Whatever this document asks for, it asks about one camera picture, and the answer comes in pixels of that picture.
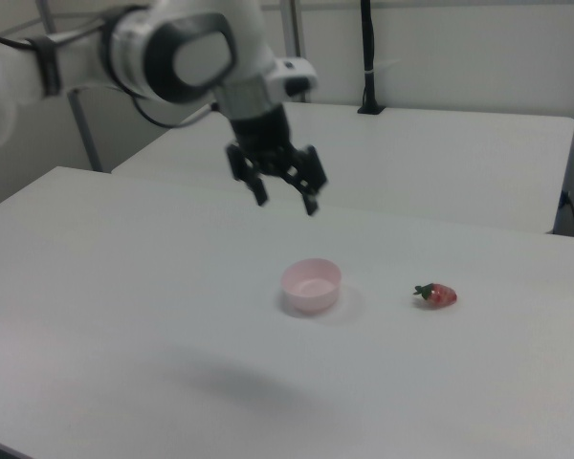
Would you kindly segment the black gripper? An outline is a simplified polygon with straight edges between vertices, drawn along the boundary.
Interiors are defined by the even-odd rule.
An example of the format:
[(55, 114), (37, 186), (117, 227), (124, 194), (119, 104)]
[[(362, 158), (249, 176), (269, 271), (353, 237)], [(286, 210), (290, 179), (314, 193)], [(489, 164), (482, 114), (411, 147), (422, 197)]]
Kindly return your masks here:
[(327, 177), (313, 145), (292, 146), (283, 105), (258, 117), (230, 120), (230, 125), (235, 142), (226, 147), (226, 154), (233, 178), (244, 183), (263, 207), (268, 195), (257, 167), (279, 168), (279, 177), (299, 192), (307, 215), (313, 216)]

